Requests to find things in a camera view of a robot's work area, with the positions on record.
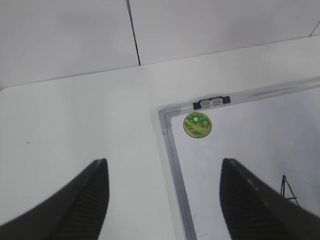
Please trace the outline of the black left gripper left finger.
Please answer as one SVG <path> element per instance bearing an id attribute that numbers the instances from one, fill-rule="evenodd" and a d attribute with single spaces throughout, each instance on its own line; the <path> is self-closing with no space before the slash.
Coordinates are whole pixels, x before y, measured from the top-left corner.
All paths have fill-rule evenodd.
<path id="1" fill-rule="evenodd" d="M 2 240 L 97 240 L 110 200 L 108 162 L 94 160 L 68 184 L 0 226 Z"/>

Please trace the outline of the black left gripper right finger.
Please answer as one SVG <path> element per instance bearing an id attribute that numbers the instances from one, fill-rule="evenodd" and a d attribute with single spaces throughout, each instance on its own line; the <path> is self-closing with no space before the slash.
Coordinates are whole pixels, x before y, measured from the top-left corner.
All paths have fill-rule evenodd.
<path id="1" fill-rule="evenodd" d="M 225 158 L 219 200 L 233 240 L 318 240 L 320 218 L 277 193 L 244 165 Z"/>

